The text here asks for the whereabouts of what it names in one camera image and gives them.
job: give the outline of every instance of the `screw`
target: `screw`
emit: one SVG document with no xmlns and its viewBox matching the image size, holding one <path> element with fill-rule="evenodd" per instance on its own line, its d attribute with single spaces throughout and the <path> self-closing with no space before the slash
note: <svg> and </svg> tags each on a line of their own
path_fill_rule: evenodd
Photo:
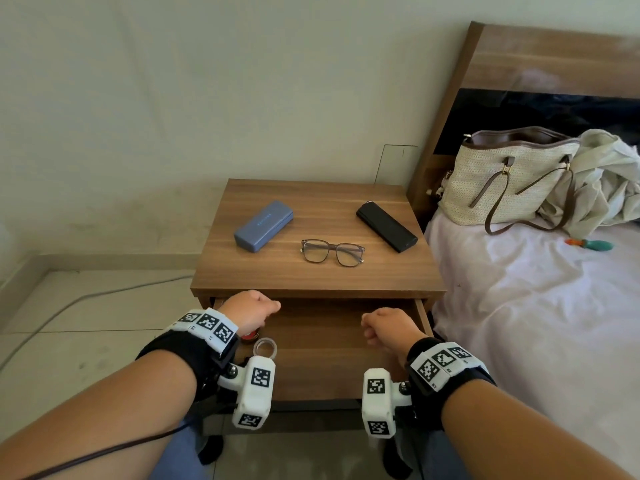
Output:
<svg viewBox="0 0 640 480">
<path fill-rule="evenodd" d="M 235 365 L 230 364 L 225 376 L 229 379 L 235 379 L 237 375 L 238 375 L 238 368 Z"/>
<path fill-rule="evenodd" d="M 409 381 L 400 382 L 400 385 L 398 386 L 398 389 L 400 391 L 400 394 L 402 394 L 402 395 L 410 395 L 411 394 L 411 385 L 409 384 Z"/>
</svg>

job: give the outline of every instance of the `person's left arm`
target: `person's left arm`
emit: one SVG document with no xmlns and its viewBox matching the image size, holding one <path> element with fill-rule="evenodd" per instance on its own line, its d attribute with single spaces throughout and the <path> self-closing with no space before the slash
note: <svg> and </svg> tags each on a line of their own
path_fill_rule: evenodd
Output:
<svg viewBox="0 0 640 480">
<path fill-rule="evenodd" d="M 257 291 L 220 312 L 242 336 L 280 309 Z M 176 332 L 188 335 L 187 332 Z M 197 374 L 179 355 L 157 349 L 92 385 L 0 445 L 0 478 L 18 479 L 80 456 L 175 428 L 193 403 Z M 147 478 L 171 437 L 108 454 L 56 478 Z"/>
</svg>

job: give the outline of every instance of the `eyeglasses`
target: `eyeglasses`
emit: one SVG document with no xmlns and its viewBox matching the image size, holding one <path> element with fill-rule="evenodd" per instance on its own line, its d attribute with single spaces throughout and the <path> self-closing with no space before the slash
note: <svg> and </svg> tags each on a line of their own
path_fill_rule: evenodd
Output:
<svg viewBox="0 0 640 480">
<path fill-rule="evenodd" d="M 364 248 L 357 244 L 329 244 L 321 239 L 305 239 L 302 241 L 302 249 L 300 252 L 309 262 L 322 262 L 329 256 L 329 251 L 335 251 L 338 262 L 347 267 L 353 267 L 364 262 L 362 253 Z"/>
</svg>

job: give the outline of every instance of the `bag handle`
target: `bag handle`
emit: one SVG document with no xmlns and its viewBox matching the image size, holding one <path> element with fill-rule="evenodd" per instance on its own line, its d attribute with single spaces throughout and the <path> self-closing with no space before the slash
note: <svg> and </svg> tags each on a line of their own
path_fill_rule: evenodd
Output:
<svg viewBox="0 0 640 480">
<path fill-rule="evenodd" d="M 480 201 L 480 199 L 482 198 L 484 193 L 487 191 L 489 186 L 491 186 L 491 184 L 493 183 L 493 181 L 496 178 L 498 178 L 500 175 L 506 175 L 507 176 L 507 182 L 506 182 L 506 184 L 504 186 L 504 190 L 500 194 L 500 197 L 498 197 L 498 199 L 495 201 L 495 203 L 493 204 L 493 207 L 491 208 L 491 210 L 489 211 L 489 213 L 486 216 L 486 219 L 484 220 L 484 230 L 486 231 L 486 233 L 489 234 L 489 235 L 499 235 L 499 234 L 507 232 L 509 229 L 511 229 L 516 224 L 524 224 L 525 226 L 533 227 L 534 229 L 538 229 L 538 230 L 545 231 L 545 232 L 555 231 L 557 229 L 560 229 L 560 228 L 564 227 L 564 225 L 567 222 L 569 222 L 569 219 L 571 219 L 573 217 L 573 214 L 575 212 L 575 206 L 576 206 L 575 185 L 573 183 L 574 173 L 573 173 L 573 170 L 571 169 L 571 165 L 569 163 L 569 158 L 570 158 L 569 155 L 565 155 L 563 157 L 563 159 L 561 160 L 561 162 L 566 164 L 566 166 L 564 168 L 556 168 L 556 169 L 553 169 L 553 170 L 549 171 L 548 173 L 544 174 L 542 177 L 537 179 L 535 182 L 533 182 L 532 184 L 527 185 L 522 190 L 520 190 L 518 193 L 516 193 L 516 195 L 519 195 L 519 194 L 523 193 L 525 190 L 531 188 L 533 185 L 537 184 L 544 177 L 548 176 L 550 173 L 555 172 L 556 170 L 564 169 L 565 171 L 568 171 L 571 174 L 571 179 L 569 180 L 569 186 L 568 186 L 568 188 L 566 190 L 566 199 L 564 201 L 564 213 L 563 213 L 562 219 L 560 220 L 560 222 L 558 222 L 558 224 L 556 226 L 553 226 L 551 228 L 546 228 L 546 227 L 539 226 L 538 224 L 535 224 L 535 223 L 533 223 L 531 221 L 518 220 L 516 222 L 512 222 L 511 224 L 508 224 L 507 226 L 503 227 L 502 229 L 498 229 L 496 231 L 492 231 L 491 230 L 491 220 L 493 218 L 493 215 L 495 214 L 495 211 L 498 210 L 498 207 L 500 206 L 500 202 L 502 201 L 502 197 L 504 197 L 504 194 L 507 192 L 507 188 L 509 187 L 509 174 L 510 174 L 510 171 L 511 171 L 511 167 L 513 166 L 513 163 L 515 161 L 514 157 L 505 158 L 504 161 L 503 161 L 503 163 L 504 163 L 503 169 L 498 171 L 498 172 L 496 172 L 496 173 L 494 173 L 489 178 L 489 180 L 487 180 L 487 183 L 485 183 L 483 189 L 480 191 L 478 196 L 474 199 L 473 202 L 471 202 L 471 204 L 469 204 L 469 208 L 473 209 L 476 206 L 476 204 L 478 203 L 478 201 Z"/>
</svg>

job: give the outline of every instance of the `foot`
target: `foot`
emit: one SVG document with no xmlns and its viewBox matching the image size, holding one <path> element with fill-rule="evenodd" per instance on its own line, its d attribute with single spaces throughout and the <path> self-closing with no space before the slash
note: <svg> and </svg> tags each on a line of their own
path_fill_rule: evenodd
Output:
<svg viewBox="0 0 640 480">
<path fill-rule="evenodd" d="M 382 453 L 382 465 L 391 478 L 396 480 L 406 480 L 411 475 L 412 469 L 400 458 L 396 448 L 396 439 L 391 438 L 385 441 Z"/>
<path fill-rule="evenodd" d="M 224 446 L 225 441 L 221 435 L 210 436 L 207 440 L 207 444 L 205 444 L 202 451 L 198 453 L 198 458 L 200 459 L 201 464 L 210 465 L 215 460 L 219 459 Z"/>
</svg>

